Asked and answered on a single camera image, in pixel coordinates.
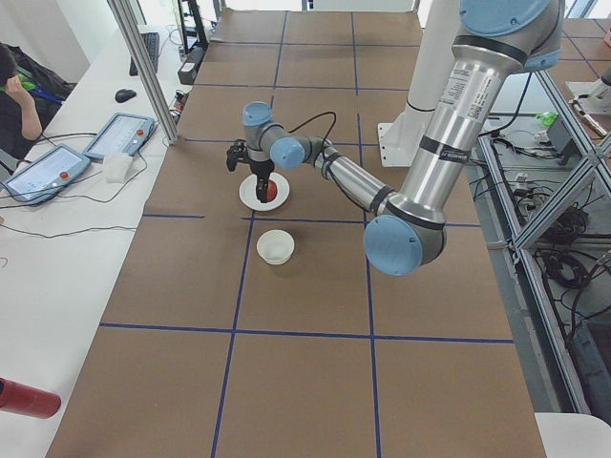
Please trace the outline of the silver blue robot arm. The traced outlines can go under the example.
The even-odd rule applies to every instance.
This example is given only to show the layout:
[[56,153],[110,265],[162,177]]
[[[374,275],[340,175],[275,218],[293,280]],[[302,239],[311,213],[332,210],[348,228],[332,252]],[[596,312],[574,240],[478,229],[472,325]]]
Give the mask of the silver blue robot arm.
[[364,234],[369,263],[404,276],[435,260],[446,243],[444,207],[477,142],[506,78],[554,66],[560,53],[561,1],[461,1],[451,9],[457,30],[444,45],[453,67],[399,190],[341,155],[325,137],[294,135],[274,122],[271,108],[252,102],[242,110],[245,138],[227,151],[256,176],[255,194],[267,201],[275,168],[303,163],[318,169],[356,205],[374,215]]

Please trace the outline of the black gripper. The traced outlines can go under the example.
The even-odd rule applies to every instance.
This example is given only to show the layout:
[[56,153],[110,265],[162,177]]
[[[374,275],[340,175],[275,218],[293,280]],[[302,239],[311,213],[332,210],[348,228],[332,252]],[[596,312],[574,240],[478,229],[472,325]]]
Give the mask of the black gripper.
[[271,159],[265,161],[252,160],[250,170],[257,176],[256,198],[260,203],[265,203],[265,191],[268,190],[269,178],[274,171],[274,163]]

